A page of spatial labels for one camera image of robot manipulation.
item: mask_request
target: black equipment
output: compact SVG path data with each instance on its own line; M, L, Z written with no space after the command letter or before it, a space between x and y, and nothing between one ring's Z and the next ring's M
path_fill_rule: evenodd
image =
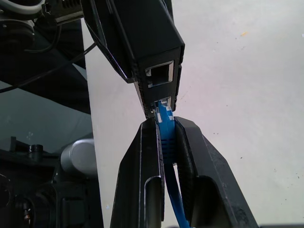
M30 47L29 31L33 30L21 19L34 19L39 14L58 26L84 17L95 43L115 71L127 83L135 83L147 120L141 124L121 162L111 228L161 227L166 215L164 179L165 175L168 179L168 165L172 163L178 167L182 207L177 208L176 215L186 219L183 227L258 227L227 161L199 127L180 117L158 116L162 104L168 112L176 108L185 46L174 26L171 0L46 0L43 3L37 0L33 4L40 7L39 11L30 17L8 8L5 2L23 4L23 1L0 0L3 15L10 18L5 22L0 20L1 44L18 43L19 50ZM17 22L11 25L12 18ZM18 31L27 34L24 43L10 36L20 23L23 29ZM172 139L164 138L161 123L166 121L172 121ZM27 156L17 155L15 151L18 149L13 153L0 152L0 173L21 181L28 191L12 185L7 176L0 177L0 210L5 211L7 218L11 214L16 218L21 213L22 221L33 228L42 227L41 224L50 228L103 226L96 179L73 178L56 162L57 157L41 160L40 146L33 146ZM69 162L65 166L75 171ZM19 176L24 170L26 175Z

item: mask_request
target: ethernet port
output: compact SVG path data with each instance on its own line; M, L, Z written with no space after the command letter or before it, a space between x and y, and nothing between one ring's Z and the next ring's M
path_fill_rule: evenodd
M145 70L148 88L159 86L173 81L174 61L162 63Z

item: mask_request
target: cable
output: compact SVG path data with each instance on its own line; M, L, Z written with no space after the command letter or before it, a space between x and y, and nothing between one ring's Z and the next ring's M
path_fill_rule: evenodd
M42 77L51 75L51 74L55 73L56 71L59 71L59 70L65 68L66 66L79 61L80 59L82 59L87 53L89 53L95 47L96 47L96 43L93 43L83 53L81 53L80 55L76 56L75 58L71 59L70 61L68 61L68 62L66 62L64 64L62 64L60 66L57 66L54 69L51 69L51 70L49 70L47 72L44 72L44 73L41 73L39 75L33 76L33 77L29 78L28 80L25 80L25 81L23 81L21 83L18 83L16 85L12 85L12 86L6 87L4 89L0 89L0 94L8 92L8 91L11 91L11 90L14 90L14 89L17 89L17 88L21 88L21 87L26 86L26 85L28 85L28 84L30 84L30 83L38 80L38 79L41 79Z
M48 47L46 47L44 49L39 49L39 50L29 50L29 49L26 49L26 50L24 50L24 52L31 53L31 54L41 54L41 53L46 53L46 52L54 49L57 46L58 42L59 42L61 30L62 30L61 25L57 26L55 37L54 37L53 42L51 43L50 46L48 46Z

